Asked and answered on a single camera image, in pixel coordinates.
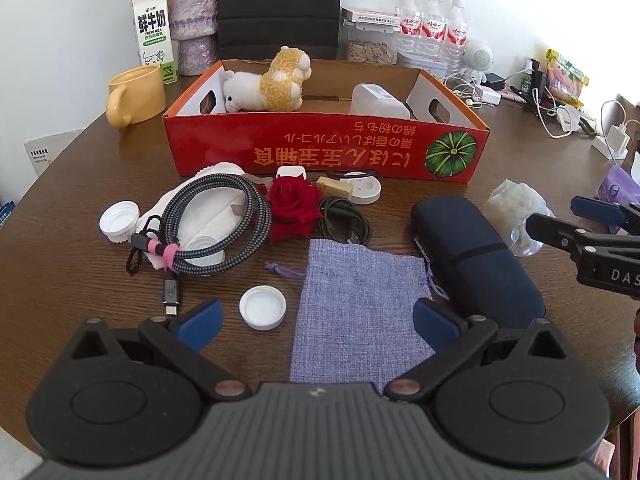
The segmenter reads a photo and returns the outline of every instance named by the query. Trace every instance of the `green pumpkin illustration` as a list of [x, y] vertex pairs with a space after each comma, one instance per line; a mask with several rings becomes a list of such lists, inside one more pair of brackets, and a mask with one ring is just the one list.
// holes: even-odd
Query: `green pumpkin illustration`
[[455, 176], [474, 160], [478, 142], [467, 132], [449, 132], [429, 146], [424, 167], [438, 178]]

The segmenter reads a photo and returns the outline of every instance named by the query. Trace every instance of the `white wall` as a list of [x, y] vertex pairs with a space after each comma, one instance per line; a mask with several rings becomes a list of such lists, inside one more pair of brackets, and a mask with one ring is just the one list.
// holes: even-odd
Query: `white wall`
[[[398, 1], [342, 0], [380, 9]], [[640, 100], [640, 0], [464, 1], [469, 37], [492, 47], [494, 72], [543, 60], [551, 46], [590, 78], [582, 100], [593, 110], [619, 93]], [[131, 19], [130, 0], [0, 0], [4, 200], [19, 199], [34, 181], [24, 141], [86, 127], [104, 110], [108, 79], [137, 64]]]

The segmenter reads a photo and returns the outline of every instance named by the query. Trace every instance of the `floor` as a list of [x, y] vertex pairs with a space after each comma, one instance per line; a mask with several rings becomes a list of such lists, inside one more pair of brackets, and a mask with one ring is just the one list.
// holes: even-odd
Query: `floor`
[[42, 459], [0, 428], [0, 480], [18, 480]]

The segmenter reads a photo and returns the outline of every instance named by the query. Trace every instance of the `alpaca plush toy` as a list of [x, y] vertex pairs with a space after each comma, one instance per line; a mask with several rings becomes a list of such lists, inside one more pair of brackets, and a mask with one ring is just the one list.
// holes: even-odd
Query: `alpaca plush toy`
[[240, 110], [292, 112], [302, 106], [302, 82], [311, 77], [304, 51], [283, 46], [263, 75], [225, 72], [223, 92], [227, 112]]

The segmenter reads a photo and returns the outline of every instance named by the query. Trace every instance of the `artificial flower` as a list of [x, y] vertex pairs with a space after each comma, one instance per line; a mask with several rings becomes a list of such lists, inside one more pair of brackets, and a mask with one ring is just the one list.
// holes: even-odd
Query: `artificial flower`
[[291, 238], [292, 235], [308, 237], [322, 216], [318, 204], [322, 192], [308, 183], [303, 176], [280, 176], [269, 190], [271, 205], [271, 230], [269, 243]]

